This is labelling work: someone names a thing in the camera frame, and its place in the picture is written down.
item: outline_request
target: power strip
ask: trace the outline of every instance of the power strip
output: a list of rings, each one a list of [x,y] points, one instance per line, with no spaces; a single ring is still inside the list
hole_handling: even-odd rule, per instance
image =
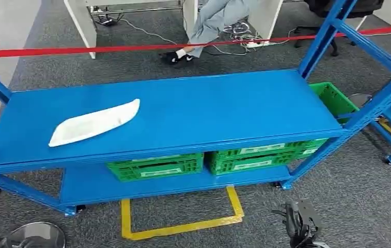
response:
[[[269,41],[262,41],[262,42],[249,42],[246,44],[247,48],[258,48],[258,47],[264,47],[266,45],[270,45]]]

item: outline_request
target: white sock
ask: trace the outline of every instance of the white sock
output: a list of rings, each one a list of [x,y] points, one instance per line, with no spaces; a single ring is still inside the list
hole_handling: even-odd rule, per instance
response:
[[[186,55],[186,52],[183,49],[177,50],[176,53],[178,58],[181,58]]]

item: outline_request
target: crate label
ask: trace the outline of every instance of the crate label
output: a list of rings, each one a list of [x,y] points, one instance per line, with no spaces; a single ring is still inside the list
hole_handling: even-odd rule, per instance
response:
[[[236,171],[239,169],[247,169],[247,168],[259,167],[259,166],[265,166],[265,165],[270,165],[270,164],[271,164],[271,160],[257,162],[257,163],[251,163],[251,164],[238,164],[233,167],[233,171]]]
[[[310,154],[310,153],[314,153],[315,151],[317,151],[318,148],[315,148],[315,149],[308,149],[308,150],[305,150],[302,154],[305,155],[305,154]]]
[[[153,160],[153,159],[169,159],[169,158],[175,158],[179,157],[180,155],[171,155],[171,156],[163,156],[163,157],[157,157],[157,158],[147,158],[147,159],[133,159],[132,161],[147,161],[147,160]]]
[[[241,149],[239,154],[253,153],[253,152],[259,152],[259,151],[269,151],[269,150],[274,150],[274,149],[283,148],[283,147],[285,147],[285,143],[269,145],[269,146],[257,146],[257,147],[243,148],[243,149]]]
[[[161,175],[168,175],[168,174],[175,174],[175,173],[181,173],[180,168],[175,169],[167,169],[167,170],[159,170],[157,172],[141,172],[141,177],[154,177],[154,176],[161,176]]]

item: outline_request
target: gray carpet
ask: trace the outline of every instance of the gray carpet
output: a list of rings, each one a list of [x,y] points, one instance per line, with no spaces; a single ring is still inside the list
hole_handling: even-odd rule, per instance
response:
[[[178,11],[151,15],[126,14],[126,19],[146,30],[175,42],[185,42]],[[303,3],[282,7],[274,37],[283,37],[296,25],[312,25],[319,20]],[[386,26],[369,17],[364,28]],[[391,53],[391,36],[373,37]],[[365,52],[339,38],[337,58],[323,57],[310,82],[331,81],[346,95],[374,92],[391,77]],[[159,38],[120,23],[99,27],[99,45],[156,44]],[[62,1],[43,1],[27,41],[27,47],[82,46]],[[241,52],[238,46],[222,47]],[[157,51],[87,54],[21,58],[10,84],[13,90],[48,88],[117,81],[171,78],[178,76],[259,71],[298,66],[307,46],[295,49],[293,43],[264,47],[246,56],[203,54],[195,66],[176,70],[158,63]],[[270,213],[289,198],[309,197],[321,216],[324,229],[320,238],[332,247],[391,247],[391,166],[381,162],[391,152],[384,140],[366,129],[346,143],[291,191],[280,191],[269,184],[237,187],[244,208],[242,223],[205,229],[144,241],[120,236],[118,202],[89,206],[72,218],[11,194],[0,196],[0,235],[32,221],[50,221],[63,228],[68,247],[289,247],[280,217]],[[57,195],[60,170],[19,173],[15,178],[45,192]],[[132,200],[132,229],[146,230],[219,218],[232,214],[225,190],[177,194]]]

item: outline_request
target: yellow tape square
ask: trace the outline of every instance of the yellow tape square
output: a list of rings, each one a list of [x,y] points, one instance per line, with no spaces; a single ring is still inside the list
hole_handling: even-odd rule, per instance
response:
[[[131,232],[130,199],[121,200],[122,237],[130,240],[141,240],[157,236],[168,236],[184,233],[187,231],[195,231],[211,227],[240,223],[242,222],[242,217],[244,217],[244,211],[242,210],[238,195],[233,186],[227,186],[226,189],[230,199],[230,203],[232,204],[232,208],[235,213],[235,215],[233,216],[138,232]]]

